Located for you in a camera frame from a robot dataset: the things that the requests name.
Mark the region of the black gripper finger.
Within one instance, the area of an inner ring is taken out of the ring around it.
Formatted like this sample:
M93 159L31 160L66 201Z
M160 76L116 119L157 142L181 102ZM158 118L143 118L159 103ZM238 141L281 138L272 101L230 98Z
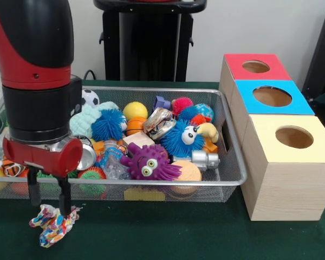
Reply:
M67 218L71 213L71 185L68 182L68 178L57 177L58 185L61 188L61 194L59 196L60 212Z
M39 206L41 203L40 185L37 181L38 168L28 167L27 183L29 199L33 206Z

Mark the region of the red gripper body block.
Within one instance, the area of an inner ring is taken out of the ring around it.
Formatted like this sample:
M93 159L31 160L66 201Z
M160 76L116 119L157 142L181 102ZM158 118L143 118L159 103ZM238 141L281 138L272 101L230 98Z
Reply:
M64 178L77 169L83 148L80 139L71 137L50 145L27 145L5 137L3 150L6 158L15 163Z

